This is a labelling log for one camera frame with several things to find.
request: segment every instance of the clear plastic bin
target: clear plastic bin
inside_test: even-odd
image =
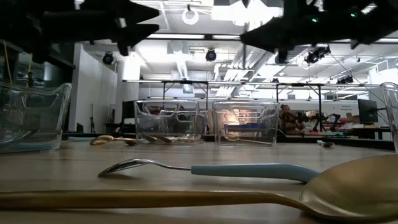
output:
[[[0,83],[0,153],[58,149],[72,85],[38,90]],[[7,145],[28,131],[23,141]]]
[[[279,104],[264,101],[213,103],[216,143],[275,146]]]
[[[398,153],[398,85],[395,83],[383,83],[381,88],[386,104],[392,140],[394,141],[396,153]]]
[[[136,101],[136,136],[141,143],[193,144],[200,138],[206,116],[192,100]]]

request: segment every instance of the table surface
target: table surface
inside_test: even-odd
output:
[[[0,191],[22,190],[264,190],[298,198],[303,185],[292,180],[191,175],[189,171],[141,166],[106,178],[98,173],[119,161],[148,158],[175,166],[286,162],[323,171],[342,162],[389,151],[316,144],[278,144],[276,147],[225,147],[211,142],[193,146],[141,145],[123,142],[90,146],[62,142],[54,151],[0,155]],[[228,205],[192,208],[117,210],[0,211],[2,223],[334,223],[319,220],[283,205]]]

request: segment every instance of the wooden table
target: wooden table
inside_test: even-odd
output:
[[[175,166],[288,162],[322,171],[353,159],[390,153],[345,146],[326,150],[316,144],[222,147],[206,142],[194,146],[129,147],[122,142],[111,142],[93,147],[87,142],[64,141],[59,150],[0,155],[0,191],[266,190],[298,198],[303,185],[290,180],[196,176],[187,171],[168,170],[150,165],[123,170],[107,178],[98,178],[97,174],[121,160],[135,157],[155,159]],[[0,219],[1,223],[7,224],[328,223],[294,208],[273,204],[52,212],[0,211]]]

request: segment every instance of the computer monitor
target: computer monitor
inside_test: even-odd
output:
[[[377,115],[377,103],[373,100],[358,100],[359,122],[376,123],[379,122]]]

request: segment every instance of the person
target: person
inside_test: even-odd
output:
[[[279,129],[281,131],[286,134],[296,134],[296,128],[300,131],[305,128],[304,124],[299,122],[292,114],[288,105],[282,105],[280,108],[282,109],[279,117]]]

